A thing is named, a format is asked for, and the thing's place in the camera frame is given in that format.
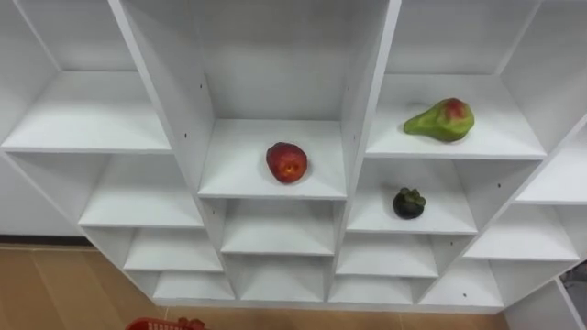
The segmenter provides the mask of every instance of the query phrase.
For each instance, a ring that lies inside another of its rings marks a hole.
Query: mangosteen
[[[393,198],[393,210],[404,220],[416,219],[424,212],[426,199],[417,189],[402,188]]]

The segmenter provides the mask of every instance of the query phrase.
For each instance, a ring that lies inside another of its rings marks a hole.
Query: red basket
[[[127,325],[127,330],[205,330],[204,322],[181,317],[177,322],[141,317]]]

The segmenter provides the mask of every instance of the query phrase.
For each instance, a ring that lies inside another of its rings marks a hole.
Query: wooden floor
[[[500,314],[168,309],[90,248],[0,247],[2,330],[122,330],[140,316],[197,317],[213,330],[507,330]]]

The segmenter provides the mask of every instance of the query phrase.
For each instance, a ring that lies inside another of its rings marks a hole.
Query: green pear
[[[464,138],[474,124],[475,117],[469,105],[459,99],[449,98],[406,121],[404,132],[454,142]]]

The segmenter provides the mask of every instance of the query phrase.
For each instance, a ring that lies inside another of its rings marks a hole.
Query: apple
[[[300,180],[308,168],[308,159],[304,151],[295,144],[286,142],[277,142],[268,148],[265,160],[273,177],[281,183]]]

